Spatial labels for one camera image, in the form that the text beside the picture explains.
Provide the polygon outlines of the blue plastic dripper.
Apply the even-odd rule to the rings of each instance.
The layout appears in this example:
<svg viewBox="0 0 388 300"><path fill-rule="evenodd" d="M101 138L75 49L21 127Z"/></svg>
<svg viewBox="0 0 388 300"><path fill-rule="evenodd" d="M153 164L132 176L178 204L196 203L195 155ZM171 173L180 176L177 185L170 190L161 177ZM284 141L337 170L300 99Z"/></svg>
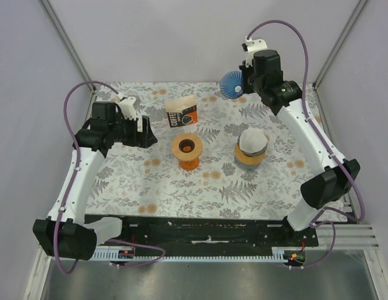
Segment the blue plastic dripper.
<svg viewBox="0 0 388 300"><path fill-rule="evenodd" d="M220 81L220 91L227 99L237 99L243 95L242 73L230 71Z"/></svg>

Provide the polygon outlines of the coffee filter box orange black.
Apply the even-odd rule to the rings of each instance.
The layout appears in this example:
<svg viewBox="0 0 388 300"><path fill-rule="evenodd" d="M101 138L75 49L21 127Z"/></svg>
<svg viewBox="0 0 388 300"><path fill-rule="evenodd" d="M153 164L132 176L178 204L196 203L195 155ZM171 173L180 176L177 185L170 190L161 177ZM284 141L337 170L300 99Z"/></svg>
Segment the coffee filter box orange black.
<svg viewBox="0 0 388 300"><path fill-rule="evenodd" d="M195 95L165 101L166 115L171 128L198 122L197 99Z"/></svg>

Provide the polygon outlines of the orange glass carafe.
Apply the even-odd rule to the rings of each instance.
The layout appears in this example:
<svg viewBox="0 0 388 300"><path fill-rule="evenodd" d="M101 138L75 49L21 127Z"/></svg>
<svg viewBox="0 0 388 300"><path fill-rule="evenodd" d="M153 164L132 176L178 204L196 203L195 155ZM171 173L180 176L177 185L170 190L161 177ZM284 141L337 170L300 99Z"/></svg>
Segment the orange glass carafe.
<svg viewBox="0 0 388 300"><path fill-rule="evenodd" d="M199 157L196 157L195 159L193 159L191 161L179 160L178 163L179 163L179 166L183 170L185 170L185 171L192 171L192 170L196 169L199 166L200 160L199 160Z"/></svg>

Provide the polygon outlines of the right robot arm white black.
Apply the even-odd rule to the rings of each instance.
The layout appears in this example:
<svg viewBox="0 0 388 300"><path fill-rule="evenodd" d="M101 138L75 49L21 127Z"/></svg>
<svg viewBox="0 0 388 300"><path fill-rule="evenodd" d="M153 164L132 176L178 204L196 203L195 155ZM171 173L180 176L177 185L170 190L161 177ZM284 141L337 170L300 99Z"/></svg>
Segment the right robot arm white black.
<svg viewBox="0 0 388 300"><path fill-rule="evenodd" d="M285 218L280 230L282 242L294 246L303 230L320 216L331 202L347 194L360 171L356 159L348 160L330 141L310 112L303 91L294 81L283 78L280 56L272 49L258 50L240 66L244 93L256 93L262 103L293 134L314 175L300 187L302 198Z"/></svg>

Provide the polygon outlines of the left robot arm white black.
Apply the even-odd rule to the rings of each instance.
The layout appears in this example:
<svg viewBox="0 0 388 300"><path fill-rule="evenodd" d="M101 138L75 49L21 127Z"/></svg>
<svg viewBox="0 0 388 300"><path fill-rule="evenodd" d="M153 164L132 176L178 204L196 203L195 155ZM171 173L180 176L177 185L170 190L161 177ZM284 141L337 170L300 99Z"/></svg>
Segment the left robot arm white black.
<svg viewBox="0 0 388 300"><path fill-rule="evenodd" d="M149 117L136 112L136 100L128 96L120 102L94 102L91 117L74 134L71 165L61 192L47 217L33 225L48 256L87 261L109 239L120 246L131 240L131 229L119 217L87 224L85 214L96 175L113 145L148 148L157 142Z"/></svg>

